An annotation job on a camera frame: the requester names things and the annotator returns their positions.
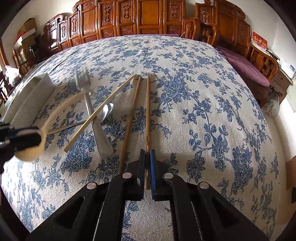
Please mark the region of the red sign card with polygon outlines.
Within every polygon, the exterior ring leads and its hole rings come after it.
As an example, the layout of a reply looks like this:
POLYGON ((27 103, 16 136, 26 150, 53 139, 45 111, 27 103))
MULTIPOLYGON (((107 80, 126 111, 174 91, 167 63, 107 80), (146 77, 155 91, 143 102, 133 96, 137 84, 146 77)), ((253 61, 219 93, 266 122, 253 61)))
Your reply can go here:
POLYGON ((257 32, 252 31, 251 33, 251 42, 253 45, 255 45, 257 48, 261 49, 262 51, 267 50, 267 40, 264 39, 262 36, 260 36, 257 32))

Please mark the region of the purple bench cushion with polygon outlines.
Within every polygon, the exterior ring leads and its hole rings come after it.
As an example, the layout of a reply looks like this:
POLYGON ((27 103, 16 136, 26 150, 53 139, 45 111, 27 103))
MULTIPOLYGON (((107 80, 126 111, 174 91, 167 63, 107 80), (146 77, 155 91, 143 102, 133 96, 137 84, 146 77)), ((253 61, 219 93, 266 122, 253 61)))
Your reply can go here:
POLYGON ((216 48, 216 53, 219 53, 217 57, 214 57, 214 60, 222 60, 222 57, 225 58, 233 69, 237 71, 237 73, 241 76, 243 80, 250 80, 259 85, 269 87, 270 83, 263 74, 260 73, 257 68, 252 65, 245 57, 236 54, 226 48, 217 46, 217 42, 219 41, 219 33, 214 33, 211 35, 207 35, 206 37, 202 35, 198 36, 199 41, 205 42, 203 45, 208 46, 212 45, 212 47, 216 48))

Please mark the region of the dark brown wooden chopstick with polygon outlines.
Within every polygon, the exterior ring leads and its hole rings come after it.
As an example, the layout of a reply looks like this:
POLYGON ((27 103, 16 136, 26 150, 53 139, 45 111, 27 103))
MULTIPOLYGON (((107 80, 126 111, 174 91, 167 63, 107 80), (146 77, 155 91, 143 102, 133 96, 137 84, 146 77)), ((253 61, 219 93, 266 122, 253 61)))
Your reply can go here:
POLYGON ((145 108, 146 108, 146 141, 145 141, 145 179, 144 179, 144 188, 145 190, 149 189, 149 81, 150 81, 150 74, 147 75, 147 87, 146 87, 146 95, 145 95, 145 108))

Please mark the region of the stainless steel tray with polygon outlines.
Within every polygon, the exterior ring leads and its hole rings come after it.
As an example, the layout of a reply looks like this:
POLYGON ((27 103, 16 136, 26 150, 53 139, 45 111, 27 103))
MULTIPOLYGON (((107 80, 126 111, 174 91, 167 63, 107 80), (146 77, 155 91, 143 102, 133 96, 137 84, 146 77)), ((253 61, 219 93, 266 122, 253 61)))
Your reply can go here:
POLYGON ((15 128, 32 126, 37 114, 54 90, 55 85, 47 73, 32 78, 21 85, 21 89, 9 101, 1 120, 9 122, 15 128))

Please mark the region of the blue floral tablecloth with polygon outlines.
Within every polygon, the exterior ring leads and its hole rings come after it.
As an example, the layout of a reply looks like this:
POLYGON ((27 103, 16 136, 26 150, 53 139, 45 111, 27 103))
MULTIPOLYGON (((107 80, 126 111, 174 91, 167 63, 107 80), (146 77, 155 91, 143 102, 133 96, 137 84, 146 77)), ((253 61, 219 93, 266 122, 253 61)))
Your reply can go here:
POLYGON ((17 217, 32 232, 88 182, 104 184, 118 174, 121 152, 135 161, 149 146, 169 171, 191 184, 208 182, 268 238, 278 213, 278 157, 266 119, 235 69, 212 46, 170 36, 139 35, 85 43, 49 58, 35 71, 55 90, 33 115, 42 126, 78 89, 88 70, 97 108, 116 92, 103 122, 113 155, 100 157, 91 127, 64 149, 88 118, 83 100, 60 111, 35 161, 13 158, 1 188, 17 217))

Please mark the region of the cardboard boxes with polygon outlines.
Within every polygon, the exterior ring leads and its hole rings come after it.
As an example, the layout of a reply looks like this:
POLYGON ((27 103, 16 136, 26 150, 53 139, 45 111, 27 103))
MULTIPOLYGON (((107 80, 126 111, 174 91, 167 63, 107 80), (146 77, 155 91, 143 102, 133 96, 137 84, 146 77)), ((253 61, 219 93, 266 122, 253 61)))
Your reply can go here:
POLYGON ((35 57, 35 33, 36 22, 34 18, 28 19, 18 30, 14 51, 19 63, 23 63, 35 57))

